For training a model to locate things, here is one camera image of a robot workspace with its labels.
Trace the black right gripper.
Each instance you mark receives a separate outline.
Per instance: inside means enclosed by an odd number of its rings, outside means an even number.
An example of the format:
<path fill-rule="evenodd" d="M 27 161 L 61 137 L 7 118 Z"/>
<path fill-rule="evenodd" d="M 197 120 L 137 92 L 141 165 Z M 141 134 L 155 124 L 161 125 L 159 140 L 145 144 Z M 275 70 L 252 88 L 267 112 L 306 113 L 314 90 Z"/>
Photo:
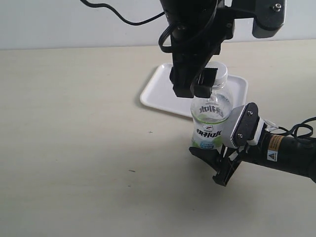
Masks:
<path fill-rule="evenodd" d="M 204 161 L 216 171 L 213 180 L 216 184 L 226 186 L 236 172 L 242 161 L 257 164 L 261 157 L 257 146 L 245 145 L 244 147 L 229 148 L 222 146 L 220 153 L 217 150 L 189 147 L 190 153 Z"/>

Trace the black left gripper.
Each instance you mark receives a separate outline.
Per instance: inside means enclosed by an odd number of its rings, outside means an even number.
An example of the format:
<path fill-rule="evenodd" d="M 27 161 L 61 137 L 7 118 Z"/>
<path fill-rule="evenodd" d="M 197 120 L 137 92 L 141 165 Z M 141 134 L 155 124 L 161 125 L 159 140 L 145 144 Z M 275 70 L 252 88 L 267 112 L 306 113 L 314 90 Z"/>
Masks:
<path fill-rule="evenodd" d="M 218 69 L 204 67 L 220 53 L 221 43 L 233 37 L 234 21 L 232 10 L 223 4 L 180 4 L 170 11 L 169 78 L 177 97 L 211 96 Z"/>

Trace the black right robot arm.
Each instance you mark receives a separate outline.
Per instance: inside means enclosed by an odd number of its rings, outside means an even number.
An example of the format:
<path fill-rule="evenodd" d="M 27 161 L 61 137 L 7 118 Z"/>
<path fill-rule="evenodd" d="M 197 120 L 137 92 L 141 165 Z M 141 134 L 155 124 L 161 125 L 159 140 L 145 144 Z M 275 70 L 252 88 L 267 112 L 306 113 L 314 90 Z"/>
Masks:
<path fill-rule="evenodd" d="M 216 171 L 213 180 L 224 187 L 243 161 L 316 181 L 316 144 L 300 143 L 293 137 L 265 132 L 256 146 L 223 147 L 220 152 L 190 147 L 189 151 Z"/>

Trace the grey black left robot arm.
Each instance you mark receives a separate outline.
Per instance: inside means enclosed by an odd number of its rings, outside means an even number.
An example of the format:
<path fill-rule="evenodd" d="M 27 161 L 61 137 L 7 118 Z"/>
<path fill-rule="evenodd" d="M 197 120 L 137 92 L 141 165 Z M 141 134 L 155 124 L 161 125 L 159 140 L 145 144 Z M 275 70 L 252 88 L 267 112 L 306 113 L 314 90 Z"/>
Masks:
<path fill-rule="evenodd" d="M 231 36 L 232 19 L 223 0 L 162 0 L 169 23 L 158 39 L 162 52 L 172 55 L 170 81 L 181 98 L 209 98 L 216 69 L 206 69 L 221 43 Z"/>

